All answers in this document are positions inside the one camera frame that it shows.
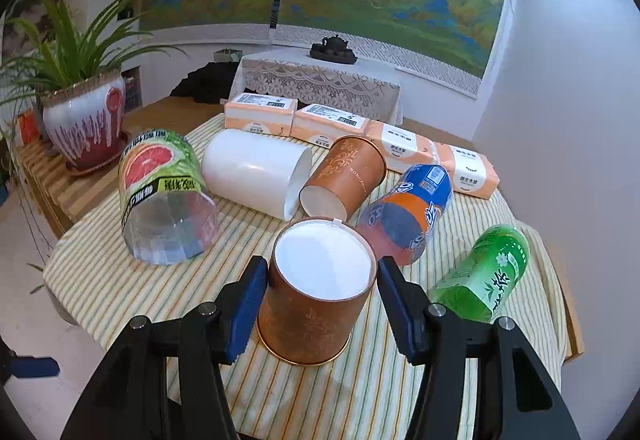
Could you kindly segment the green tea label cup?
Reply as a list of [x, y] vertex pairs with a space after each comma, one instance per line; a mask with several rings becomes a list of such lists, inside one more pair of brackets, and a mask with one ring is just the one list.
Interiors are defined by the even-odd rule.
[[461, 319], [490, 323], [521, 281], [529, 263], [529, 245], [514, 226], [487, 229], [462, 261], [428, 292]]

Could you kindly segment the blue orange label cup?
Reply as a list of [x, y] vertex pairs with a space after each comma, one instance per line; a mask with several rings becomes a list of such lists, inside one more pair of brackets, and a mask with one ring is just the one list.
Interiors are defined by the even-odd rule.
[[392, 257], [399, 267], [420, 259], [452, 193], [441, 165], [414, 165], [396, 185], [360, 213], [356, 230], [375, 258]]

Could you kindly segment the small green box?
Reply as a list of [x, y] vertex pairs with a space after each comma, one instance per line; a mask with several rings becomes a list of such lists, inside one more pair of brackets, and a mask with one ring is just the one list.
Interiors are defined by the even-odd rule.
[[230, 62], [241, 62], [243, 58], [242, 50], [235, 50], [235, 48], [222, 48], [214, 52], [214, 62], [216, 64], [230, 64]]

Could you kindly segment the black teapot set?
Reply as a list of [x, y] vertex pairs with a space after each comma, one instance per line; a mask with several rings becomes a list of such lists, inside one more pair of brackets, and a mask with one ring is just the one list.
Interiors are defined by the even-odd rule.
[[337, 64], [355, 65], [358, 57], [348, 47], [348, 42], [340, 36], [329, 36], [323, 38], [321, 43], [311, 44], [309, 56], [325, 62], [336, 62]]

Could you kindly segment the lace covered side table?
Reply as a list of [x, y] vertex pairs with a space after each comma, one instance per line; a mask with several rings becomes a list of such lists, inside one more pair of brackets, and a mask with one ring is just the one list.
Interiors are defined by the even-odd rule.
[[326, 105], [394, 126], [404, 120], [399, 72], [376, 60], [323, 62], [303, 48], [280, 46], [243, 56], [229, 97], [245, 91]]

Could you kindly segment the grapefruit label plastic cup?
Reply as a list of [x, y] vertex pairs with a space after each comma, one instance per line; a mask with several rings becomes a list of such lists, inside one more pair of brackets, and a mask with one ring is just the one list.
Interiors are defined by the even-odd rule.
[[185, 137], [167, 129], [140, 133], [118, 168], [120, 227], [134, 258], [156, 265], [192, 259], [218, 235], [218, 211]]

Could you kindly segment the brown paper cup gold rim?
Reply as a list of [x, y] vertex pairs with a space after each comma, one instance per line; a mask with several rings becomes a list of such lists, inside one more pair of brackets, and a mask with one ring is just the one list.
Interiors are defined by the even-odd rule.
[[308, 218], [288, 225], [269, 259], [260, 340], [288, 364], [333, 361], [346, 348], [377, 274], [371, 246], [347, 223]]

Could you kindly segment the tissue pack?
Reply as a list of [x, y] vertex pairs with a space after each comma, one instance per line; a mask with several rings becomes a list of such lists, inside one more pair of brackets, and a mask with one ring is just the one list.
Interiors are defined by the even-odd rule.
[[224, 105], [224, 127], [275, 137], [289, 137], [295, 111], [295, 98], [242, 93]]
[[381, 152], [390, 171], [404, 173], [414, 165], [438, 163], [435, 143], [406, 129], [370, 120], [366, 137]]
[[345, 135], [362, 137], [366, 133], [369, 119], [342, 111], [341, 109], [310, 104], [296, 111], [291, 128], [291, 137], [323, 148]]
[[436, 143], [438, 162], [448, 172], [452, 190], [488, 200], [500, 179], [487, 157], [459, 146]]

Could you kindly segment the green spider plant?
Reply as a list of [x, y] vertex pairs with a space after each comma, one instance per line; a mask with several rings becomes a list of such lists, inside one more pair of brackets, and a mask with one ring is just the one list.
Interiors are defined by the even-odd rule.
[[149, 31], [136, 27], [139, 16], [124, 22], [118, 15], [134, 0], [114, 0], [101, 10], [87, 28], [81, 29], [63, 1], [38, 0], [46, 9], [50, 28], [40, 30], [24, 17], [6, 21], [32, 44], [24, 55], [1, 65], [1, 104], [14, 104], [31, 97], [52, 97], [69, 88], [98, 79], [135, 57], [178, 52], [175, 44], [155, 43]]

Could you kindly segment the brown paper cup lying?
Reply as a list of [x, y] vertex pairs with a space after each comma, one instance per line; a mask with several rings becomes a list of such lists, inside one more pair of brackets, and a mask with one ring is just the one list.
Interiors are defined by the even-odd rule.
[[386, 177], [386, 163], [365, 137], [337, 139], [299, 193], [313, 218], [348, 221]]

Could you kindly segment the white paper cup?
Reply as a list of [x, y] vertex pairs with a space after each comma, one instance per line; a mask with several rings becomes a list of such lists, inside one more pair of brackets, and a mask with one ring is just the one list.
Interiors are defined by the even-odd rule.
[[237, 129], [217, 133], [201, 162], [213, 194], [282, 221], [296, 214], [311, 166], [308, 146]]

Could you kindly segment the black bag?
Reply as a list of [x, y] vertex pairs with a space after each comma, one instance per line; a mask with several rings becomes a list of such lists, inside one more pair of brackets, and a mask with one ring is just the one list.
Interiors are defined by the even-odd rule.
[[170, 96], [218, 105], [221, 100], [228, 100], [238, 67], [237, 62], [209, 62], [189, 72], [171, 91]]

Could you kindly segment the tissue pack far right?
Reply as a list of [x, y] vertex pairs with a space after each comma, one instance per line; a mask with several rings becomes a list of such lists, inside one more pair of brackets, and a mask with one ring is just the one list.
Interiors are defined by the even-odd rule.
[[452, 190], [488, 200], [500, 179], [487, 157], [459, 146], [436, 143], [438, 162], [448, 172]]

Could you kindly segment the tissue pack far left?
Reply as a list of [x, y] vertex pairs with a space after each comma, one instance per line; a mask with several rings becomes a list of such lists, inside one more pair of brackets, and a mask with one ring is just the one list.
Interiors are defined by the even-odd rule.
[[289, 137], [295, 111], [295, 98], [242, 93], [224, 105], [224, 127], [275, 137]]

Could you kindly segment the flower scroll painting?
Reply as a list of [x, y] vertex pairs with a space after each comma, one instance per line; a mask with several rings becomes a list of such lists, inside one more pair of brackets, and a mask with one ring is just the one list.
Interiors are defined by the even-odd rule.
[[[58, 3], [61, 0], [50, 0]], [[4, 19], [24, 18], [32, 22], [44, 40], [51, 39], [52, 22], [46, 7], [39, 0], [11, 0], [4, 12]], [[18, 25], [2, 27], [2, 60], [24, 55], [34, 49], [25, 30]]]

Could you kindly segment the red white flower pot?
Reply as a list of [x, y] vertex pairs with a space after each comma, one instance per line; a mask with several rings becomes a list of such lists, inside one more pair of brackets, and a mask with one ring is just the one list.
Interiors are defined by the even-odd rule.
[[126, 84], [119, 68], [54, 91], [42, 100], [49, 140], [78, 172], [119, 157], [125, 147], [122, 119]]

